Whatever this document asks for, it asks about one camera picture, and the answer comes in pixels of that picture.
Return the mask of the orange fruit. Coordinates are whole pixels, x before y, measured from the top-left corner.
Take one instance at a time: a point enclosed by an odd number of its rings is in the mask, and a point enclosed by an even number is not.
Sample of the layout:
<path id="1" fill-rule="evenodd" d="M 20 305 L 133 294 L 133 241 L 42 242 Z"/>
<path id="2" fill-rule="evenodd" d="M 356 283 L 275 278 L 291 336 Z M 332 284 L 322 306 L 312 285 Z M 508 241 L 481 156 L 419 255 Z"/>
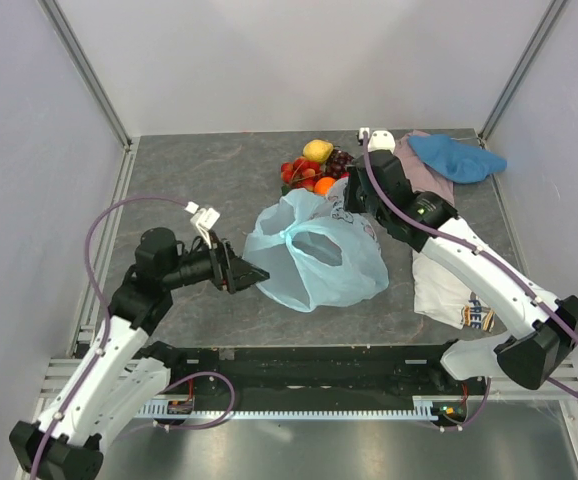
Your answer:
<path id="1" fill-rule="evenodd" d="M 315 182 L 313 192 L 320 196 L 326 196 L 331 187 L 336 183 L 332 177 L 322 177 Z"/>

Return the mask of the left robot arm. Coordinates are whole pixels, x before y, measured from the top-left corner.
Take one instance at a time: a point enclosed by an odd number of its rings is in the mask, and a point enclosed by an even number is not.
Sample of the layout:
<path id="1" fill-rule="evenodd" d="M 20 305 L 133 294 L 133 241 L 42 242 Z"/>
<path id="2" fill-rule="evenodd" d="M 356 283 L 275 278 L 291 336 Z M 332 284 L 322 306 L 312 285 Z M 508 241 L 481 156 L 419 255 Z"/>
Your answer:
<path id="1" fill-rule="evenodd" d="M 268 280 L 265 270 L 236 255 L 214 232 L 185 249 L 164 227 L 145 232 L 135 262 L 112 296 L 109 316 L 50 406 L 18 422 L 9 441 L 33 479 L 93 479 L 114 440 L 154 396 L 188 382 L 182 353 L 146 343 L 173 305 L 175 289 L 210 282 L 230 294 Z"/>

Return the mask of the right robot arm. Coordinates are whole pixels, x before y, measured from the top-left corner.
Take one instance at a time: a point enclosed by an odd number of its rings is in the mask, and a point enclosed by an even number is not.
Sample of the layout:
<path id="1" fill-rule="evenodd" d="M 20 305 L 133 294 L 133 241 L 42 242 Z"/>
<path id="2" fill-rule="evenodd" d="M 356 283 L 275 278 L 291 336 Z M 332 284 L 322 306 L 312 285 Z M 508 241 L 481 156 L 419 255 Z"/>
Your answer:
<path id="1" fill-rule="evenodd" d="M 450 345 L 427 368 L 429 386 L 446 394 L 472 377 L 506 375 L 525 389 L 539 389 L 576 346 L 578 297 L 542 289 L 484 244 L 450 203 L 433 192 L 413 193 L 390 151 L 370 152 L 348 172 L 347 211 L 373 216 L 392 238 L 448 270 L 506 328 Z"/>

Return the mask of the light blue plastic bag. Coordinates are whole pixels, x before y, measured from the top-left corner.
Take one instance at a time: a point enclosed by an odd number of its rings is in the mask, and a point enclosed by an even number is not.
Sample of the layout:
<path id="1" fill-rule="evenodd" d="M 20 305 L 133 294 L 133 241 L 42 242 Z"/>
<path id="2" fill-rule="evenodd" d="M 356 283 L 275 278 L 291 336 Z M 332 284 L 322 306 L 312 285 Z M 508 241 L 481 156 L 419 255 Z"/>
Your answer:
<path id="1" fill-rule="evenodd" d="M 348 307 L 389 286 L 370 222 L 343 208 L 348 180 L 321 196 L 293 190 L 258 216 L 243 258 L 267 271 L 258 284 L 270 299 L 299 312 Z"/>

